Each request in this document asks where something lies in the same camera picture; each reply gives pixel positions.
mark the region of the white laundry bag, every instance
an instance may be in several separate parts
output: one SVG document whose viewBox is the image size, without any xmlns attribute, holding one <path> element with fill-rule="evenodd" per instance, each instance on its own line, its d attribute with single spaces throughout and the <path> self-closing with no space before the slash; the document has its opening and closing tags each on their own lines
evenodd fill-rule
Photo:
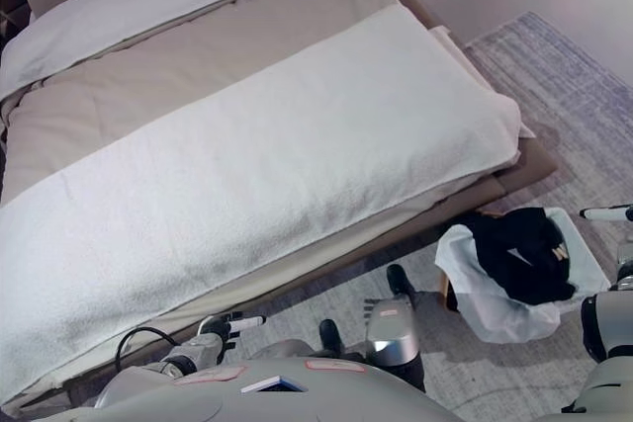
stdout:
<svg viewBox="0 0 633 422">
<path fill-rule="evenodd" d="M 562 313 L 579 308 L 585 297 L 609 288 L 608 279 L 567 213 L 549 208 L 545 214 L 563 234 L 569 253 L 569 282 L 577 291 L 567 301 L 529 305 L 507 296 L 480 266 L 473 233 L 462 224 L 452 226 L 439 240 L 435 265 L 448 276 L 460 313 L 482 341 L 524 343 L 546 338 L 560 325 Z"/>
</svg>

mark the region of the beige bedspread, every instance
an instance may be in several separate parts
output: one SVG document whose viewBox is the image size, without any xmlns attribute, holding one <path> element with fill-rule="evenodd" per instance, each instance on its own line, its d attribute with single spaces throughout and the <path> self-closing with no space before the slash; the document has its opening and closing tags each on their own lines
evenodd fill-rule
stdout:
<svg viewBox="0 0 633 422">
<path fill-rule="evenodd" d="M 58 73 L 9 116 L 1 204 L 131 131 L 396 0 L 236 0 Z"/>
</svg>

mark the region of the bed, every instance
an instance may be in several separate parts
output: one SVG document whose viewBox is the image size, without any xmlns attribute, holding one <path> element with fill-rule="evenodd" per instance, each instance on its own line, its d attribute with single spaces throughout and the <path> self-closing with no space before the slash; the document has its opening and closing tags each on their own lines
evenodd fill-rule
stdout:
<svg viewBox="0 0 633 422">
<path fill-rule="evenodd" d="M 0 315 L 11 328 L 0 359 L 15 361 L 21 352 L 35 363 L 3 372 L 5 410 L 16 413 L 109 368 L 122 333 L 140 323 L 186 332 L 209 313 L 248 308 L 549 175 L 555 165 L 520 124 L 516 105 L 492 91 L 445 29 L 428 32 L 413 15 L 435 27 L 414 0 L 68 0 L 10 42 L 0 74 L 7 151 L 0 304 L 12 311 Z M 420 53 L 407 52 L 408 44 Z M 447 77 L 454 90 L 436 90 Z M 446 107 L 459 103 L 464 121 L 465 104 L 481 103 L 472 115 L 481 130 L 452 151 L 452 165 L 422 152 L 444 153 L 475 126 L 435 111 L 458 135 L 435 136 L 437 127 L 412 109 L 426 96 Z M 385 98 L 394 103 L 389 114 Z M 399 136 L 403 130 L 409 139 Z M 477 148 L 487 143 L 483 165 Z M 222 148 L 211 153 L 213 169 L 204 147 Z M 235 163 L 250 173 L 235 171 Z M 449 177 L 445 168 L 460 173 Z M 187 179 L 174 178 L 174 170 Z M 220 171 L 221 181 L 210 179 Z M 442 179 L 430 180 L 434 173 Z M 223 220 L 215 227 L 190 222 L 210 196 L 222 197 L 213 213 Z M 163 208 L 173 211 L 169 219 Z M 251 212 L 260 208 L 266 212 Z M 134 219 L 142 225 L 132 229 L 127 221 Z M 223 226 L 238 239 L 220 236 Z M 190 243 L 196 239 L 198 247 Z M 99 253 L 129 263 L 117 267 L 95 258 Z M 167 255 L 226 265 L 211 266 L 211 274 L 202 265 L 183 264 L 176 274 L 152 269 L 159 261 L 168 268 Z M 100 264 L 79 265 L 91 259 Z M 166 285 L 182 274 L 189 280 Z M 17 280 L 24 288 L 16 290 Z M 194 282 L 206 285 L 190 288 Z M 78 310 L 94 305 L 95 295 L 119 307 Z M 41 316 L 45 302 L 53 317 Z M 59 337 L 34 336 L 33 325 Z M 150 341 L 135 339 L 130 353 L 138 356 Z"/>
</svg>

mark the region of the floor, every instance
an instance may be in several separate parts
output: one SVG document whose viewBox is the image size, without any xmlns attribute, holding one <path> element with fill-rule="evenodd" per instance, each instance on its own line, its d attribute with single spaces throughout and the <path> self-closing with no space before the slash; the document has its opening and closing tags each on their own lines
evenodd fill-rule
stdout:
<svg viewBox="0 0 633 422">
<path fill-rule="evenodd" d="M 570 214 L 631 200 L 633 90 L 534 14 L 468 45 L 467 54 L 495 88 L 517 100 L 560 170 L 490 206 L 557 206 Z M 582 221 L 578 228 L 609 279 L 615 275 L 623 224 Z M 301 338 L 317 348 L 317 326 L 333 318 L 348 346 L 364 339 L 366 298 L 390 296 L 386 265 L 399 262 L 419 294 L 417 319 L 428 393 L 466 421 L 529 421 L 558 412 L 578 395 L 594 362 L 582 344 L 577 314 L 550 338 L 521 345 L 482 343 L 458 314 L 437 302 L 435 245 L 410 239 L 319 279 L 257 311 L 268 322 L 242 333 L 229 361 L 270 343 Z"/>
</svg>

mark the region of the sticker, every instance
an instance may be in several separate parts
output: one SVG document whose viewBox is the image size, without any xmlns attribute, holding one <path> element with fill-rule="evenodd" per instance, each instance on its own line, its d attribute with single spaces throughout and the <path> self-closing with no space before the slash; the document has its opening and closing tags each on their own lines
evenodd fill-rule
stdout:
<svg viewBox="0 0 633 422">
<path fill-rule="evenodd" d="M 199 382 L 215 382 L 215 381 L 227 381 L 234 380 L 239 375 L 246 371 L 246 366 L 233 366 L 233 367 L 218 367 L 211 368 L 210 370 L 199 371 L 192 375 L 185 376 L 179 380 L 176 380 L 174 384 L 196 384 Z"/>
<path fill-rule="evenodd" d="M 313 371 L 350 371 L 352 373 L 366 373 L 367 370 L 358 363 L 340 360 L 308 360 L 306 368 Z"/>
</svg>

